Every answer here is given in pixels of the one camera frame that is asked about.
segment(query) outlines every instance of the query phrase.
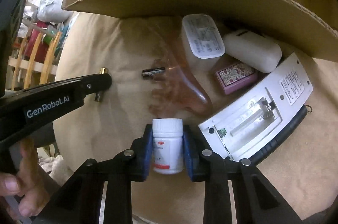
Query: white bottle cap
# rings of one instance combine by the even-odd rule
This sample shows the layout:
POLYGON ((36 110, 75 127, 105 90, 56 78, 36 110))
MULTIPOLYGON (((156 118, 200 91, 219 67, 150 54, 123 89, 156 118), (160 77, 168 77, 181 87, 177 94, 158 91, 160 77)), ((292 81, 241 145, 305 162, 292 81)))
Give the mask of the white bottle cap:
POLYGON ((182 119, 153 119, 153 133, 174 133, 182 136, 182 119))

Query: human hand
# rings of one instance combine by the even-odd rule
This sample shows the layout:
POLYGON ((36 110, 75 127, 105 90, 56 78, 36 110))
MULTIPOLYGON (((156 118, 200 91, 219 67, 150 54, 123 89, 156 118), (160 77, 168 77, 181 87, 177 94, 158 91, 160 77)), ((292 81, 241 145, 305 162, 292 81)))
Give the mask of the human hand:
POLYGON ((0 173, 0 202, 14 220, 18 219, 18 215, 3 196, 24 196, 19 204, 19 212, 23 217, 38 215, 49 201, 49 194, 38 171, 38 153, 32 139, 26 138, 20 142, 20 153, 22 160, 16 176, 0 173))

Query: pink floral box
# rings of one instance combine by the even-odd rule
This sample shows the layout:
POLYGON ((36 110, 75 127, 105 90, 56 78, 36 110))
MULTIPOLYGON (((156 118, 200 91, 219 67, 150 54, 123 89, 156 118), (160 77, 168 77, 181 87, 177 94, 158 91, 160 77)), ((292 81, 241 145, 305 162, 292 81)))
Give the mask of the pink floral box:
POLYGON ((216 77, 225 94, 253 84, 258 79, 258 71, 245 63, 232 64, 216 72, 216 77))

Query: small metal ring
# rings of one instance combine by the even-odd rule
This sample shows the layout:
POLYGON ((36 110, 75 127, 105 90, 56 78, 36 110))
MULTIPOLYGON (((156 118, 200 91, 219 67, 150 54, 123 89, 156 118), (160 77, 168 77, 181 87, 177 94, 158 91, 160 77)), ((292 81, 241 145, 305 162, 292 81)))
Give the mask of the small metal ring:
POLYGON ((309 105, 304 105, 304 106, 306 106, 306 112, 307 112, 308 114, 312 113, 312 111, 313 111, 312 106, 309 106, 309 105))

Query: wooden chair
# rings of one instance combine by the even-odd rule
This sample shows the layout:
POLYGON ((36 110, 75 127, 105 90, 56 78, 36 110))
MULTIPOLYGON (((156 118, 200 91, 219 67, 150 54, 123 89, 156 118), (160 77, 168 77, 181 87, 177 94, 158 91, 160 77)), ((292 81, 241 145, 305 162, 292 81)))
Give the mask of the wooden chair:
POLYGON ((18 58, 14 59, 10 57, 9 63, 8 63, 10 66, 13 66, 13 65, 15 66, 13 79, 12 79, 12 86, 11 86, 12 90, 14 90, 15 82, 18 79, 18 76, 20 75, 21 69, 27 70, 26 76, 24 79, 24 89, 27 89, 30 87, 33 71, 41 72, 39 84, 46 84, 48 81, 49 74, 54 74, 54 75, 56 74, 57 66, 53 66, 52 63, 54 60, 54 53, 55 53, 57 44, 60 41, 61 35, 62 35, 62 32, 58 32, 55 35, 55 37, 52 39, 52 41, 50 42, 49 48, 47 50, 46 58, 43 64, 39 62, 35 62, 35 57, 38 52, 38 47, 43 38, 43 32, 40 32, 38 37, 35 40, 29 61, 23 60, 23 51, 27 44, 27 39, 26 38, 23 39, 21 46, 20 46, 18 58))

